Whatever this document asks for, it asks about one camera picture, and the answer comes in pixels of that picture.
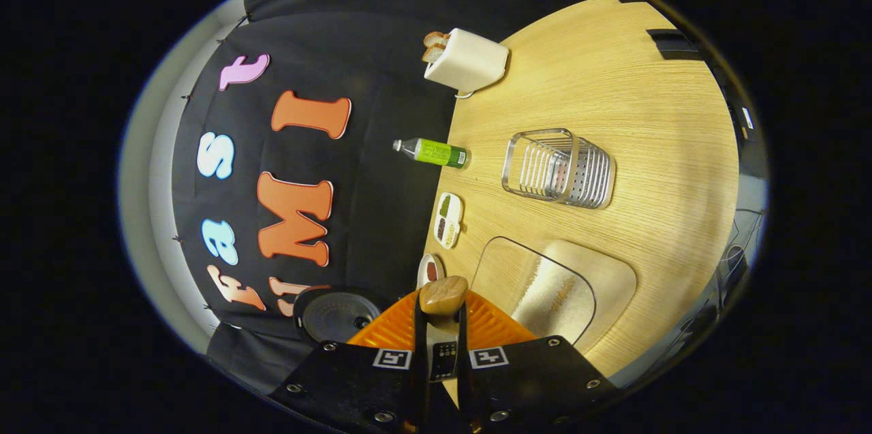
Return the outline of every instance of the wire basket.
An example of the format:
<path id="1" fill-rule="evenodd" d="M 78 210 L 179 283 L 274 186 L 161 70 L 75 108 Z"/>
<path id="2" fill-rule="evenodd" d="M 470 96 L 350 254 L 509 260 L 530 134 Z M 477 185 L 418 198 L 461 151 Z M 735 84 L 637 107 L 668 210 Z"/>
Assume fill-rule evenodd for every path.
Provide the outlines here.
<path id="1" fill-rule="evenodd" d="M 614 160 L 568 129 L 512 136 L 502 165 L 502 188 L 541 201 L 605 207 L 614 187 Z"/>

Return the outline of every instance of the black cloth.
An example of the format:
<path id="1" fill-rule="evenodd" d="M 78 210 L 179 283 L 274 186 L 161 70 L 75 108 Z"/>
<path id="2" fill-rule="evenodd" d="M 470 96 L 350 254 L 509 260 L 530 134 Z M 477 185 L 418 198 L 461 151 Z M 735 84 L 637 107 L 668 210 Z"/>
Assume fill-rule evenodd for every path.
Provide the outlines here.
<path id="1" fill-rule="evenodd" d="M 181 118 L 172 167 L 185 258 L 222 322 L 254 334 L 297 338 L 292 320 L 277 310 L 270 277 L 300 285 L 357 285 L 390 303 L 412 291 L 439 167 L 415 163 L 390 146 L 411 137 L 445 141 L 456 93 L 423 78 L 423 37 L 460 27 L 504 40 L 580 1 L 244 0 L 249 24 L 233 30 L 203 68 Z M 250 63 L 262 53 L 271 62 L 261 77 L 218 92 L 222 68 L 240 55 Z M 286 90 L 318 101 L 350 98 L 345 135 L 333 140 L 303 127 L 273 131 L 275 101 Z M 236 146 L 228 179 L 202 176 L 196 168 L 200 136 L 210 131 L 229 136 Z M 318 222 L 328 229 L 319 238 L 330 245 L 327 267 L 283 255 L 262 257 L 258 230 L 279 222 L 256 197 L 262 171 L 293 183 L 333 183 L 332 214 Z M 205 219 L 232 226 L 239 264 L 228 266 L 206 250 L 200 236 Z M 255 289 L 267 312 L 224 300 L 206 272 L 209 264 Z M 210 356 L 217 348 L 210 347 Z M 273 360 L 264 353 L 264 360 Z M 296 357 L 286 354 L 281 360 L 292 365 Z"/>

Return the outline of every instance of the plastic bottle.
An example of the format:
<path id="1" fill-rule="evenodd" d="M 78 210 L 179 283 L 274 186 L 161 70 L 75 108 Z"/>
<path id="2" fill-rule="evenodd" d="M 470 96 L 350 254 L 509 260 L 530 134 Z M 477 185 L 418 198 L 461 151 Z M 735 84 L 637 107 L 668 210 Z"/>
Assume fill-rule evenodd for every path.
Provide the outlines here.
<path id="1" fill-rule="evenodd" d="M 415 137 L 405 141 L 393 142 L 393 149 L 405 153 L 406 157 L 415 161 L 425 161 L 428 164 L 448 165 L 461 169 L 467 164 L 469 157 L 464 148 L 458 148 L 444 142 L 431 141 Z"/>

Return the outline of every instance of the wooden table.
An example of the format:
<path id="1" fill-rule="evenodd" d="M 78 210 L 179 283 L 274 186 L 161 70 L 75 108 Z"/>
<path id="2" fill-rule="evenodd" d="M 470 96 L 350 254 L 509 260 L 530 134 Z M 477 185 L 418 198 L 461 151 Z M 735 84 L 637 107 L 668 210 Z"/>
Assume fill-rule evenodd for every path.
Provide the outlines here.
<path id="1" fill-rule="evenodd" d="M 464 202 L 457 245 L 446 250 L 429 235 L 424 248 L 439 255 L 447 275 L 468 279 L 494 236 L 537 251 L 563 239 L 629 264 L 636 292 L 585 354 L 606 376 L 653 346 L 700 296 L 736 207 L 728 107 L 704 62 L 661 57 L 645 30 L 663 28 L 675 27 L 648 3 L 587 0 L 503 41 L 511 50 L 507 73 L 458 99 L 448 135 L 470 152 L 466 168 L 442 168 L 436 192 Z M 566 127 L 612 155 L 617 177 L 608 207 L 545 203 L 502 189 L 508 140 L 547 127 Z M 431 226 L 436 210 L 434 201 Z"/>

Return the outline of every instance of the screw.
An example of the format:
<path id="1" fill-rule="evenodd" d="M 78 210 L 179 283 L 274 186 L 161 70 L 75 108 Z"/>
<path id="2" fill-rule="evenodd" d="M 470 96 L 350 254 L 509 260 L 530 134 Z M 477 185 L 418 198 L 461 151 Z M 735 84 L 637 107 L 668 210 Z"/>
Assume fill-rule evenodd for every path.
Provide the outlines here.
<path id="1" fill-rule="evenodd" d="M 379 412 L 373 418 L 376 419 L 376 422 L 392 422 L 393 414 L 390 412 Z"/>

